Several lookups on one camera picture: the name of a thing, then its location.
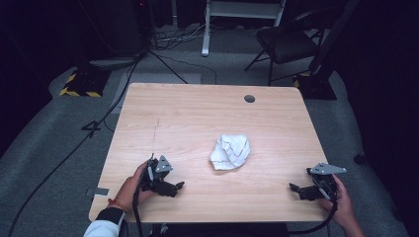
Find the grey tape piece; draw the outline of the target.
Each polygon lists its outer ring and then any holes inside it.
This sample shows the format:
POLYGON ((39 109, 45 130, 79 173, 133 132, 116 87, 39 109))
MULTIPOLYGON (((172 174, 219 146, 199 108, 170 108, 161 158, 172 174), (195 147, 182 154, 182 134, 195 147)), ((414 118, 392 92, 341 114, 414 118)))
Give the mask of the grey tape piece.
POLYGON ((86 197, 95 197, 95 196, 106 196, 109 193, 108 189, 103 188, 95 188, 95 189, 88 189, 85 193, 86 197))

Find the black slanted stand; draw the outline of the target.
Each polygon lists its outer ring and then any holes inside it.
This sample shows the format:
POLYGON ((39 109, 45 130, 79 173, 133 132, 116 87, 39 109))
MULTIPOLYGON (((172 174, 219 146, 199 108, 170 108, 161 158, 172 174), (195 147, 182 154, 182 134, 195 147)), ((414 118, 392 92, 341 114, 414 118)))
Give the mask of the black slanted stand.
POLYGON ((329 83, 339 56, 339 37, 345 29, 348 21, 361 0, 349 0, 343 8, 342 14, 336 20, 319 52, 309 64, 308 76, 296 75, 293 84, 299 89, 302 97, 306 100, 335 100, 336 96, 329 83))

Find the black folding chair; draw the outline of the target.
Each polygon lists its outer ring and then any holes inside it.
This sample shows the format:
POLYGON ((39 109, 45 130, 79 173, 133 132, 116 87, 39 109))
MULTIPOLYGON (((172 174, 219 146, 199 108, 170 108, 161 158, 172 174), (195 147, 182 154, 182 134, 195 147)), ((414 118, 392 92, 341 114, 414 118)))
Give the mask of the black folding chair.
POLYGON ((314 56, 321 46, 324 27, 319 24, 325 16, 325 9, 310 10, 283 25, 258 31, 256 40, 262 50, 245 67, 245 71, 256 62, 268 60, 268 85, 285 79, 285 76, 273 77, 274 64, 286 64, 314 56))

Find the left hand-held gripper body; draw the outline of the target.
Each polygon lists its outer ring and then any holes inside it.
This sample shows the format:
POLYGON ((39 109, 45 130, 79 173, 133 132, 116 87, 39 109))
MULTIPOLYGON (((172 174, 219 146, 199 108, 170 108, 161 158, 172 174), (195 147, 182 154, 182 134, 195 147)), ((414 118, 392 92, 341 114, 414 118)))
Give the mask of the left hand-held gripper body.
POLYGON ((158 189, 168 188, 168 183, 164 178, 173 170, 172 165, 165 156, 161 155, 159 159, 151 157, 147 161, 144 175, 140 179, 140 188, 143 191, 153 191, 157 193, 158 189))

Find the dark equipment box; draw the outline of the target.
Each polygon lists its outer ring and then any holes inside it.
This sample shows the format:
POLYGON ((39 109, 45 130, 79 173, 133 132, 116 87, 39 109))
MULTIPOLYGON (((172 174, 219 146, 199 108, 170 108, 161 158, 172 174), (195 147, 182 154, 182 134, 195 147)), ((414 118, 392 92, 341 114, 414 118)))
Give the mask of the dark equipment box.
POLYGON ((111 52, 136 55, 144 50, 133 0, 77 0, 111 52))

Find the person's right hand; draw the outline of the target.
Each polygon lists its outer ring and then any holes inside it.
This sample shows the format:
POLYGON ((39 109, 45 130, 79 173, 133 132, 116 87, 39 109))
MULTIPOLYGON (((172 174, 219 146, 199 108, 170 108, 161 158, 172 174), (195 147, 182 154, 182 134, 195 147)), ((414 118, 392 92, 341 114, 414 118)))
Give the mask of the person's right hand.
POLYGON ((337 185, 337 211, 334 213, 333 220, 342 227, 346 221, 356 219, 356 216, 344 184, 336 175, 333 175, 333 178, 337 185))

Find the black stand base striped tape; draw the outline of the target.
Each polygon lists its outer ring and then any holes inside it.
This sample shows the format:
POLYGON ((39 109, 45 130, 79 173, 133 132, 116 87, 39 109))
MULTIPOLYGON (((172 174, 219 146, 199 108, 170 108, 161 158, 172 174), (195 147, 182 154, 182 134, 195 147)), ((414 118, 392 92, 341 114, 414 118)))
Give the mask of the black stand base striped tape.
POLYGON ((104 95, 110 75, 108 70, 93 69, 84 72, 76 69, 68 77, 59 95, 100 98, 104 95))

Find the person's left hand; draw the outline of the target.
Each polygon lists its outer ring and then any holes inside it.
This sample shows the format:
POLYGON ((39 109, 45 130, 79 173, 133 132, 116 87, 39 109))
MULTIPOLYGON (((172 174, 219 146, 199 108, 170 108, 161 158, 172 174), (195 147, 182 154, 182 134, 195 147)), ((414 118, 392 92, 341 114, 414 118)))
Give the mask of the person's left hand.
POLYGON ((108 207, 121 209, 125 213, 132 212, 134 193, 145 168, 146 163, 137 167, 134 174, 125 180, 117 195, 108 203, 108 207))

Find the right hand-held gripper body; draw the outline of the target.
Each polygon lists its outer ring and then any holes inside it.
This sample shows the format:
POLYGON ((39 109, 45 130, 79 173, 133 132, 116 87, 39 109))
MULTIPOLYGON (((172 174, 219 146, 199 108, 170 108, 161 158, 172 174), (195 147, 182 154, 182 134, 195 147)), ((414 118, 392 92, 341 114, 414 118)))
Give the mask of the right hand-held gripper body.
POLYGON ((313 183, 318 187, 320 193, 326 199, 332 200, 337 191, 333 174, 346 173, 347 169, 320 162, 313 168, 307 168, 306 172, 311 176, 313 183))

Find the white desk frame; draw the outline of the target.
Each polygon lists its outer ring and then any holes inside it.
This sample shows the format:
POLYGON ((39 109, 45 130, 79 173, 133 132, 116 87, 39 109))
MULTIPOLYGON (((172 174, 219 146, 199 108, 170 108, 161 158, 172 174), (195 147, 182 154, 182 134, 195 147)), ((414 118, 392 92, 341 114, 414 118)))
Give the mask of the white desk frame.
POLYGON ((233 0, 206 0, 205 31, 201 55, 206 57, 210 54, 210 20, 212 17, 233 17, 250 19, 274 20, 277 26, 281 22, 287 0, 279 0, 277 3, 243 2, 233 0))

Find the white towel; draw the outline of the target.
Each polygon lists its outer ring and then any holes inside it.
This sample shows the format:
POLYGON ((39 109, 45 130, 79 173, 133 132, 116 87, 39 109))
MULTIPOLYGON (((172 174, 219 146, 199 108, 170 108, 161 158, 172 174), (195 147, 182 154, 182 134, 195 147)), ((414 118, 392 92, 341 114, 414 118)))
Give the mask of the white towel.
POLYGON ((241 167, 250 154, 250 142, 246 135, 221 135, 209 157, 217 171, 233 170, 241 167))

